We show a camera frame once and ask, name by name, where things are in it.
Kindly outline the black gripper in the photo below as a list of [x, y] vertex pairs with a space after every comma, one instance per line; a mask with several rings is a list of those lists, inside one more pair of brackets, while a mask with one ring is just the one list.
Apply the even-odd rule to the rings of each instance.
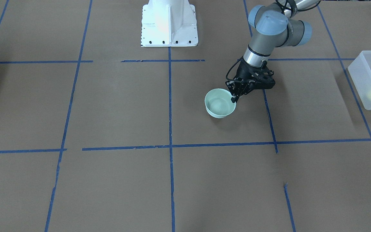
[[[238, 64], [236, 75], [228, 78], [231, 70]], [[231, 93], [231, 101], [237, 103], [239, 96], [247, 95], [253, 90], [272, 89], [276, 84], [274, 71], [267, 67], [268, 62], [262, 60], [259, 67], [249, 65], [244, 59], [238, 59], [228, 70], [225, 84]]]

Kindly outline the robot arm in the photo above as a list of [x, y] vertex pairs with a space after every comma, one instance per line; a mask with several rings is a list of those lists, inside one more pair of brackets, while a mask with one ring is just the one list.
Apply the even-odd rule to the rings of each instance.
[[300, 46], [312, 36], [312, 27], [301, 20], [293, 20], [299, 12], [314, 9], [319, 0], [276, 0], [274, 3], [255, 6], [248, 14], [253, 28], [251, 40], [233, 78], [226, 77], [225, 84], [231, 94], [231, 102], [253, 90], [267, 90], [275, 85], [274, 72], [267, 67], [274, 48]]

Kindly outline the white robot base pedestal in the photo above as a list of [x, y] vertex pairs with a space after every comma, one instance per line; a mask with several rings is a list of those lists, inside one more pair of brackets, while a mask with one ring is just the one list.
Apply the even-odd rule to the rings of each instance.
[[142, 7], [142, 47], [194, 47], [199, 43], [195, 6], [188, 0], [149, 0]]

